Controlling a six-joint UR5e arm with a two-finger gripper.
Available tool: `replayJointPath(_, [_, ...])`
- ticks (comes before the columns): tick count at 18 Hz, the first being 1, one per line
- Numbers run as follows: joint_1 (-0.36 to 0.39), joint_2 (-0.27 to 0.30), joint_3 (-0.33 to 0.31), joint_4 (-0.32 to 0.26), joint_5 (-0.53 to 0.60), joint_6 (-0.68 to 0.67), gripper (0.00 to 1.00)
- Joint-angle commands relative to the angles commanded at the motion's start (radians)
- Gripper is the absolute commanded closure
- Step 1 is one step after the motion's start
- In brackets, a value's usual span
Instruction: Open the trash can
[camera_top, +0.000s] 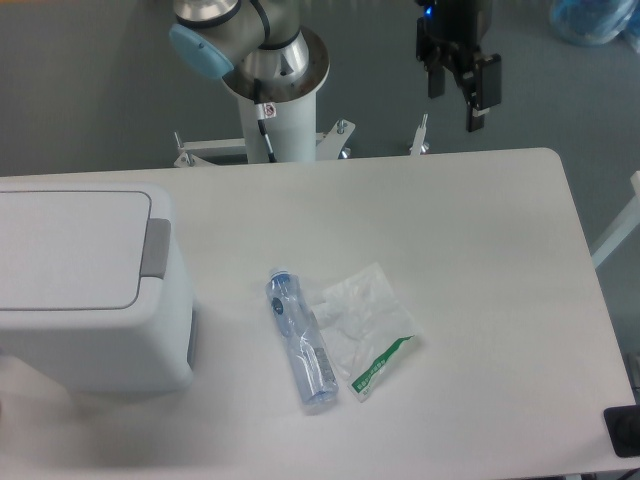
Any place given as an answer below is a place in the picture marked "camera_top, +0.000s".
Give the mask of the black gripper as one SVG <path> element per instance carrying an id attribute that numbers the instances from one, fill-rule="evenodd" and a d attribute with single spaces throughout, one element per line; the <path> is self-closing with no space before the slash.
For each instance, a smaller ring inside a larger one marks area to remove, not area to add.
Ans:
<path id="1" fill-rule="evenodd" d="M 465 127 L 475 132 L 484 117 L 502 101 L 502 58 L 486 55 L 480 43 L 491 25 L 491 1 L 416 1 L 422 14 L 416 22 L 416 59 L 427 65 L 428 96 L 445 92 L 445 69 L 454 64 L 454 78 L 466 103 Z"/>

